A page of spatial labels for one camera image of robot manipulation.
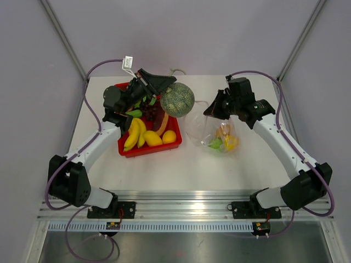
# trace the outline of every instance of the metal floor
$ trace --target metal floor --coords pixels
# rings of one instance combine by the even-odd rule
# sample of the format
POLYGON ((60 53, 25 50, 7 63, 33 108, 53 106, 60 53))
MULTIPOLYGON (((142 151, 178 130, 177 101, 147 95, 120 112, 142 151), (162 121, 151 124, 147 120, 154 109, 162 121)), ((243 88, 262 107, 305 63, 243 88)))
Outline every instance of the metal floor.
MULTIPOLYGON (((284 227, 272 223, 272 232, 284 227)), ((71 232, 72 247, 94 233, 71 232)), ((251 239, 248 233, 118 233, 120 255, 115 250, 111 260, 119 263, 226 263, 226 262, 332 262, 322 228, 318 222, 294 222, 290 230, 276 238, 251 239)), ((90 260, 98 260, 110 252, 110 242, 91 239, 75 249, 90 260)), ((67 250, 64 232, 48 232, 40 263, 73 263, 67 250)))

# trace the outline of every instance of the yellow lemon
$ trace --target yellow lemon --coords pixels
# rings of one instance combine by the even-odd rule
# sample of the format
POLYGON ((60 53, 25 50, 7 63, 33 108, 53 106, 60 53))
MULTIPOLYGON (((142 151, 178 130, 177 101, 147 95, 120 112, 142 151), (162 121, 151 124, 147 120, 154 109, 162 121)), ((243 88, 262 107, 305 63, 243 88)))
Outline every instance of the yellow lemon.
POLYGON ((162 141, 164 144, 170 144, 172 142, 175 142, 176 139, 177 139, 176 133, 172 130, 166 131, 162 137, 162 141))
POLYGON ((239 139, 235 136, 227 135, 224 138, 223 144, 224 144, 224 147, 227 151, 231 151, 231 150, 237 148, 237 146, 239 145, 239 139))

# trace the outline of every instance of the gray wall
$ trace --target gray wall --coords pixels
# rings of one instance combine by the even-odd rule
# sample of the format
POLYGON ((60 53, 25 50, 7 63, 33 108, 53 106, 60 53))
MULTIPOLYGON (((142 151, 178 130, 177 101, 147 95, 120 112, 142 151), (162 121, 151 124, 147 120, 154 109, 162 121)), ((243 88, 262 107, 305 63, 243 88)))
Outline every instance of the gray wall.
POLYGON ((0 36, 0 254, 21 262, 48 162, 69 142, 81 80, 38 1, 1 1, 0 36))
MULTIPOLYGON (((86 70, 134 56, 134 68, 190 75, 277 75, 317 0, 49 0, 86 70)), ((123 75, 106 65, 95 76, 123 75)))
POLYGON ((351 2, 329 1, 284 79, 302 145, 333 168, 335 218, 351 256, 351 2))

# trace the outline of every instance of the black mounting plate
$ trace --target black mounting plate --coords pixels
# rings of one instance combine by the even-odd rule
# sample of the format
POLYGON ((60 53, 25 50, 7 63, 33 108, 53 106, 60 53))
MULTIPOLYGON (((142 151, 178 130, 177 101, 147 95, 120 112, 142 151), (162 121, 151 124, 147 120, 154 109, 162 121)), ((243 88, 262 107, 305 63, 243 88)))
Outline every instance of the black mounting plate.
POLYGON ((234 219, 267 219, 268 212, 270 213, 269 217, 271 219, 281 219, 281 212, 278 207, 271 207, 263 211, 256 211, 254 214, 249 206, 249 201, 232 202, 230 205, 230 211, 233 212, 234 219))
POLYGON ((106 212, 106 209, 92 207, 93 210, 88 210, 87 218, 89 219, 119 219, 119 210, 123 210, 123 219, 134 219, 136 202, 118 202, 117 209, 114 214, 106 212))

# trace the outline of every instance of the white connector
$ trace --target white connector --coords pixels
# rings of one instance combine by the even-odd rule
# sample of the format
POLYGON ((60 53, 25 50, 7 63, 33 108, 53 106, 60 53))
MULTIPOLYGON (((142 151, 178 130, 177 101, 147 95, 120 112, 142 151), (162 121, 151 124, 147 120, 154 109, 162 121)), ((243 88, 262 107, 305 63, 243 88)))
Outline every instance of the white connector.
POLYGON ((132 75, 134 78, 136 78, 136 75, 132 71, 132 65, 133 65, 133 57, 125 56, 122 62, 122 69, 126 71, 128 74, 132 75))

